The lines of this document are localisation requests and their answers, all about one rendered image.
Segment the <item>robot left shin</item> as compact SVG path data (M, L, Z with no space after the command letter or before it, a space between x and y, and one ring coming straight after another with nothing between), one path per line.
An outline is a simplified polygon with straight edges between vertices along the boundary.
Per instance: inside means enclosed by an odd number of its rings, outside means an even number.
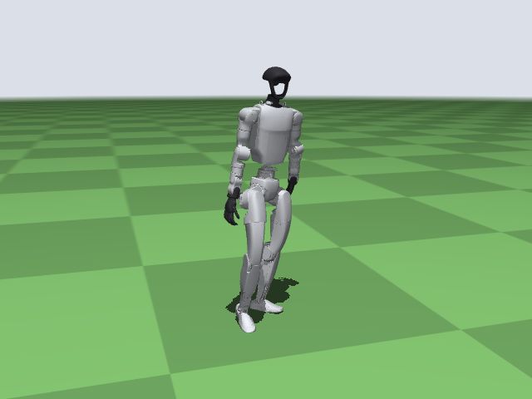
M264 260L263 267L259 270L260 275L256 303L261 303L263 302L263 299L266 299L266 295L268 294L270 285L273 282L273 278L278 267L280 253L281 252L278 252L277 256L274 259Z

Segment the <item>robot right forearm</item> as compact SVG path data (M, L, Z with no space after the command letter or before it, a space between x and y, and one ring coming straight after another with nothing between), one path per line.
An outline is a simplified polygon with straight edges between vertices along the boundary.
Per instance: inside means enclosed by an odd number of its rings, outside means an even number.
M240 188L239 193L241 193L241 184L242 184L245 163L237 160L238 156L239 156L239 148L236 147L234 150L234 155L232 159L232 164L231 164L232 170L231 170L230 179L229 179L228 193L230 195L233 194L235 187L239 187Z

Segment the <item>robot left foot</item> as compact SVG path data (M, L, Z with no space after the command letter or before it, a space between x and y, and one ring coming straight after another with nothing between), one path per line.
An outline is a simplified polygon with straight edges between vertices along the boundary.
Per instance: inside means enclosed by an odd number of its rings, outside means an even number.
M261 299L260 299L260 302L261 302ZM249 307L252 308L252 309L256 309L256 310L264 311L264 312L269 312L269 313L278 313L278 312L282 312L283 311L283 307L278 306L278 305L276 305L274 303L271 303L267 299L265 299L261 303L256 303L256 298L255 298L255 299L251 300Z

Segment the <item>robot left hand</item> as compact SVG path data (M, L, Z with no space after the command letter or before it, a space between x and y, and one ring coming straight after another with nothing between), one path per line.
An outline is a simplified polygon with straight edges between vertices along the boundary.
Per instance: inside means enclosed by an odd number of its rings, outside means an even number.
M296 182L297 178L295 176L291 177L290 180L288 180L288 188L286 189L290 194L293 193L294 186L298 183Z

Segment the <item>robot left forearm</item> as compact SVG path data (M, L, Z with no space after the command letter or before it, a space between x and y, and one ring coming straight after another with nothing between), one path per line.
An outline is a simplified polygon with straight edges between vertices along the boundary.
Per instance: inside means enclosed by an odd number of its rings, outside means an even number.
M301 160L301 157L302 157L302 154L299 154L297 156L291 156L290 154L288 155L288 160L289 160L289 164L288 164L288 180L290 180L291 177L295 176L297 178L297 181L298 181L298 173L299 173L299 167L300 167L300 160ZM296 182L297 182L296 181Z

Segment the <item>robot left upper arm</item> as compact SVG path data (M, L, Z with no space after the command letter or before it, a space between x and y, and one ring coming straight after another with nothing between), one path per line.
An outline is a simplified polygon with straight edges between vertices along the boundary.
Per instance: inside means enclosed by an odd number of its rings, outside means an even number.
M301 142L298 141L301 135L301 124L303 122L303 114L293 108L293 128L290 136L290 142L288 146L288 153L291 156L297 156L303 153L304 148Z

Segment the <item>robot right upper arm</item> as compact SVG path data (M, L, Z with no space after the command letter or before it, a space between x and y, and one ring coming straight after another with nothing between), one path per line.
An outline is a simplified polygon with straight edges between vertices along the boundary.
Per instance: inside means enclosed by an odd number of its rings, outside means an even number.
M260 109L258 107L246 107L239 112L239 126L237 132L237 145L239 156L237 160L248 160L250 149L247 147L252 131L252 125L259 118Z

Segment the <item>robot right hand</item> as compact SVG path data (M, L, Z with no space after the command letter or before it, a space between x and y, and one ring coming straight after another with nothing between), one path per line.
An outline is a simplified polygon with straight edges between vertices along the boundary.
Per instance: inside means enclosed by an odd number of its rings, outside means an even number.
M236 207L236 199L239 198L239 192L240 192L240 188L239 187L235 187L234 188L234 192L232 195L230 195L229 193L227 194L227 196L229 197L226 204L225 204L225 211L224 211L224 218L231 224L231 225L238 225L237 223L234 222L234 213L235 213L235 216L239 219L239 214L237 212L237 209L235 208Z

